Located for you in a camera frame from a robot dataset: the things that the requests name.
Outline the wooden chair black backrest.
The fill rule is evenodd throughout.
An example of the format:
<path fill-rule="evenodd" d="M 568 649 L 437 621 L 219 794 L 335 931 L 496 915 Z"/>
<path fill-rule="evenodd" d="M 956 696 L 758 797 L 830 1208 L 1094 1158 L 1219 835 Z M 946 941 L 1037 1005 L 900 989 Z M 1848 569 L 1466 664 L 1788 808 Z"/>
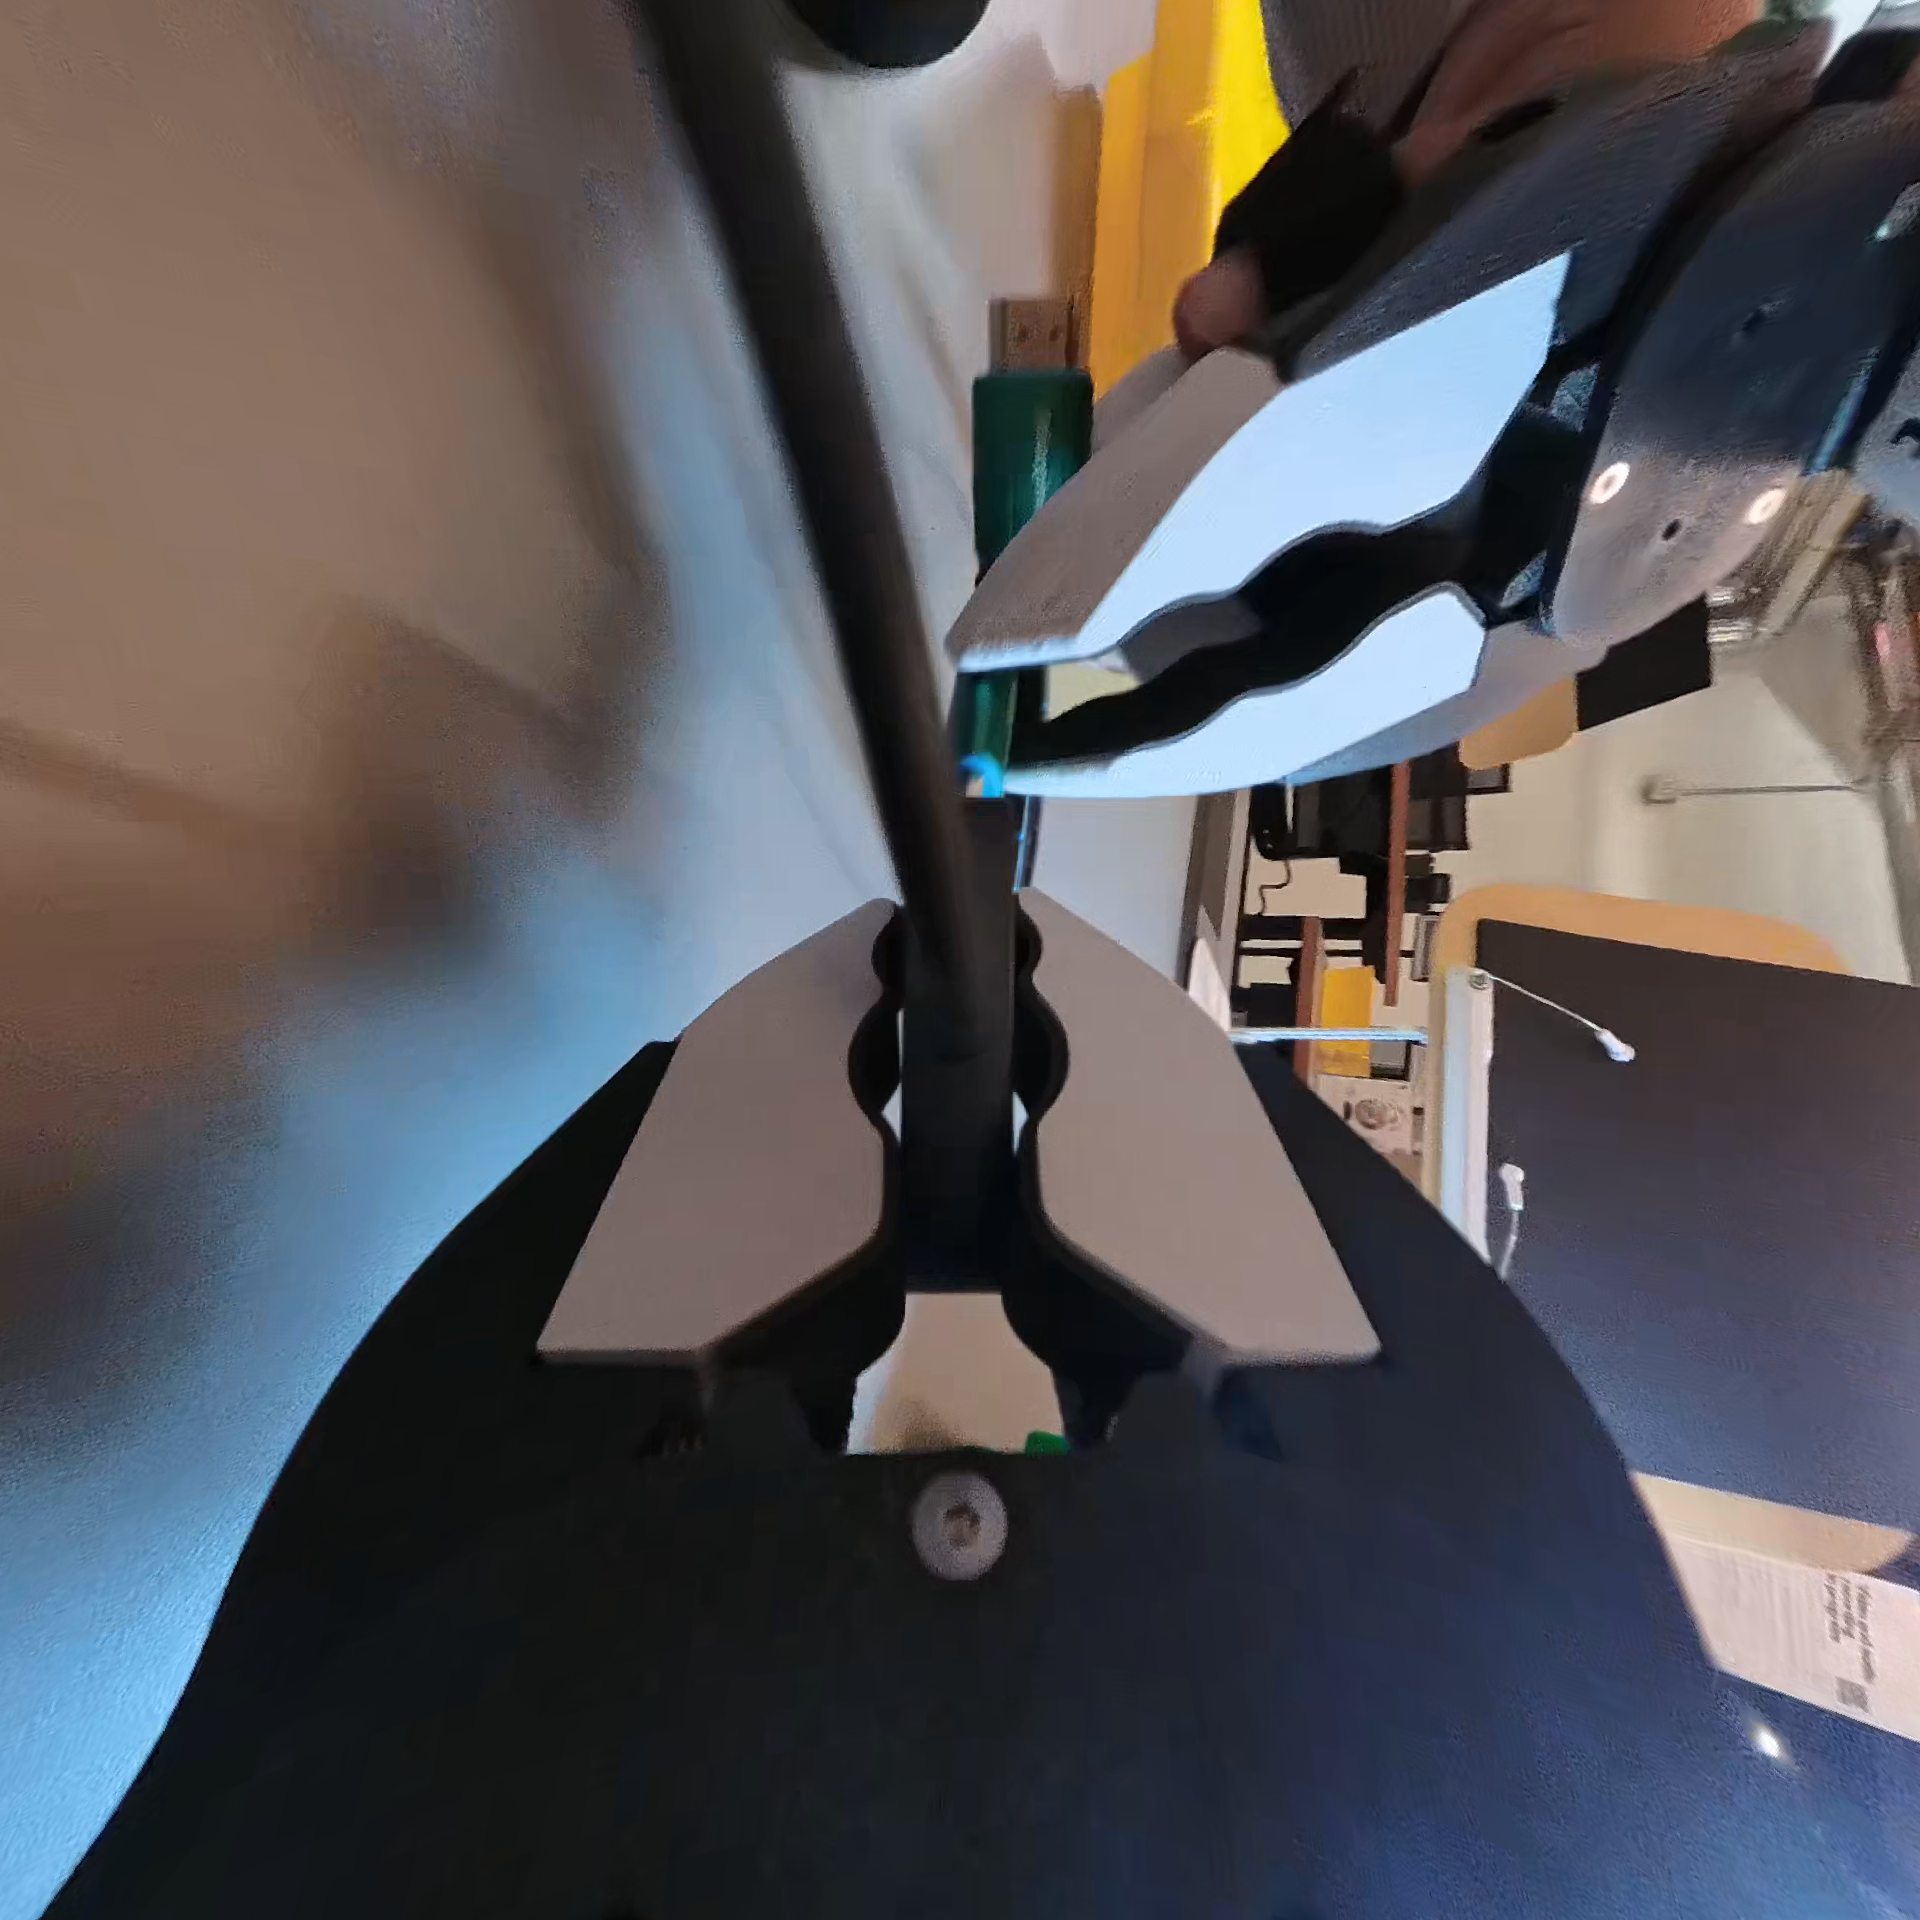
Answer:
<path fill-rule="evenodd" d="M 1623 639 L 1595 664 L 1559 678 L 1522 705 L 1463 735 L 1469 771 L 1490 771 L 1563 746 L 1631 712 L 1679 701 L 1712 686 L 1712 600 L 1698 597 L 1646 632 Z"/>

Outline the yellow plastic bin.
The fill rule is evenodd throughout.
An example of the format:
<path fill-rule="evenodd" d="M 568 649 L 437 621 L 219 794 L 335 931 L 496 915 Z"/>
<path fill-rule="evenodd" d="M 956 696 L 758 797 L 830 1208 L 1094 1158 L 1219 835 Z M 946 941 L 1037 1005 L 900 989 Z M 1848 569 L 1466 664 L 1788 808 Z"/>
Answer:
<path fill-rule="evenodd" d="M 1259 2 L 1160 2 L 1099 96 L 1086 358 L 1094 394 L 1172 345 L 1223 208 L 1286 138 Z"/>

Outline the white paper notice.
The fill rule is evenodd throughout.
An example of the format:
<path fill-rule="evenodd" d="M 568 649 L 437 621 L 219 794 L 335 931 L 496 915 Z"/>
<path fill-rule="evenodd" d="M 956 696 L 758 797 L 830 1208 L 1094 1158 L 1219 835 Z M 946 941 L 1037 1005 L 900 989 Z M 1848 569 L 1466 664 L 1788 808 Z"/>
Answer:
<path fill-rule="evenodd" d="M 1688 1537 L 1670 1537 L 1666 1551 L 1724 1673 L 1918 1741 L 1915 1587 Z"/>

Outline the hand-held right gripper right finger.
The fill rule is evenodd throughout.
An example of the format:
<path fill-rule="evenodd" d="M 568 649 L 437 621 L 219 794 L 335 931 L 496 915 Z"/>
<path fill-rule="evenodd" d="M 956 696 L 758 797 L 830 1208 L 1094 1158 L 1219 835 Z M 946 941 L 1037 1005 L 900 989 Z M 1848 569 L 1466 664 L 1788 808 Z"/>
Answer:
<path fill-rule="evenodd" d="M 1021 983 L 1021 1150 L 1092 1282 L 1223 1365 L 1356 1365 L 1380 1336 L 1227 1030 L 1040 888 Z"/>

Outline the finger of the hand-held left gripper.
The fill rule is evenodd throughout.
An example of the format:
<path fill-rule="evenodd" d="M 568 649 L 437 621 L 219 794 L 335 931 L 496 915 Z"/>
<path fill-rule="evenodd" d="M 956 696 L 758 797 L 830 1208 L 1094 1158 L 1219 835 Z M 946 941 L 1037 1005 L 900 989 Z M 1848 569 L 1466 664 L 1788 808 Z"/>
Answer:
<path fill-rule="evenodd" d="M 1094 448 L 946 632 L 965 674 L 1087 661 L 1290 549 L 1416 520 L 1468 487 L 1540 371 L 1567 254 L 1285 381 L 1219 350 Z"/>
<path fill-rule="evenodd" d="M 1471 687 L 1486 627 L 1456 587 L 1383 614 L 1328 664 L 1282 687 L 1246 689 L 1207 719 L 1136 746 L 1010 762 L 1007 794 L 1179 799 L 1271 783 Z"/>

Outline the person's left hand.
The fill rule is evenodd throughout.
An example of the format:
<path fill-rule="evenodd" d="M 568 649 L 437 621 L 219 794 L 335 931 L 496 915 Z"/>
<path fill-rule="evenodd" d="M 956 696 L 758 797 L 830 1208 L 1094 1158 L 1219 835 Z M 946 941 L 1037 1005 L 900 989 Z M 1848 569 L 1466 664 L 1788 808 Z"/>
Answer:
<path fill-rule="evenodd" d="M 1336 286 L 1414 186 L 1574 82 L 1710 53 L 1759 21 L 1755 2 L 1476 2 L 1404 94 L 1366 112 L 1360 70 L 1332 82 L 1221 210 L 1207 265 L 1170 307 L 1186 363 L 1247 345 L 1274 318 Z"/>

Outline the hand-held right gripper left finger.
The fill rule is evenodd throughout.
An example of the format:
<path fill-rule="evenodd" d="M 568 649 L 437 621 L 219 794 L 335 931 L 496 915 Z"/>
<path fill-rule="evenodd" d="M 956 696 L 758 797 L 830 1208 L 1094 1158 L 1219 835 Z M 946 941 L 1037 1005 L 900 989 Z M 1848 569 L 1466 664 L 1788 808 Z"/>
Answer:
<path fill-rule="evenodd" d="M 853 1085 L 895 907 L 868 901 L 678 1034 L 538 1339 L 542 1360 L 702 1365 L 860 1254 L 883 1141 Z"/>

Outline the black plastic adapter hub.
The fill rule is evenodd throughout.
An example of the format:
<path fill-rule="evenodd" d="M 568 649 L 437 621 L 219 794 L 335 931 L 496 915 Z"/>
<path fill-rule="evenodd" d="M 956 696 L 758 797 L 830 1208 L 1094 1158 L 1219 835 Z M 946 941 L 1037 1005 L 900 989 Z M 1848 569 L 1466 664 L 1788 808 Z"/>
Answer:
<path fill-rule="evenodd" d="M 976 934 L 973 1014 L 902 939 L 902 1271 L 911 1288 L 999 1293 L 1018 1217 L 1018 851 L 1014 799 L 967 799 L 962 903 Z"/>

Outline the white metal stand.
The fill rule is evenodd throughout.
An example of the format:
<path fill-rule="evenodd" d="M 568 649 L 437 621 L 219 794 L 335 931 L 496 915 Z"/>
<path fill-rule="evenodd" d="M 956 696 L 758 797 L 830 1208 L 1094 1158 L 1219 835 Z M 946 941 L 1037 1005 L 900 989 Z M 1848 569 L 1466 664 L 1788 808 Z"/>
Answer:
<path fill-rule="evenodd" d="M 1328 970 L 1318 921 L 1304 925 L 1290 983 L 1262 983 L 1279 1021 L 1231 1008 L 1214 955 L 1190 955 L 1189 992 L 1238 1049 L 1279 1049 L 1308 1088 L 1424 1189 L 1456 1231 L 1509 1277 L 1526 1222 L 1526 1171 L 1492 1157 L 1492 1066 L 1503 1001 L 1571 1025 L 1612 1064 L 1638 1054 L 1594 1021 L 1486 967 L 1447 967 L 1438 977 L 1438 1018 L 1373 1018 L 1375 983 L 1358 967 Z"/>

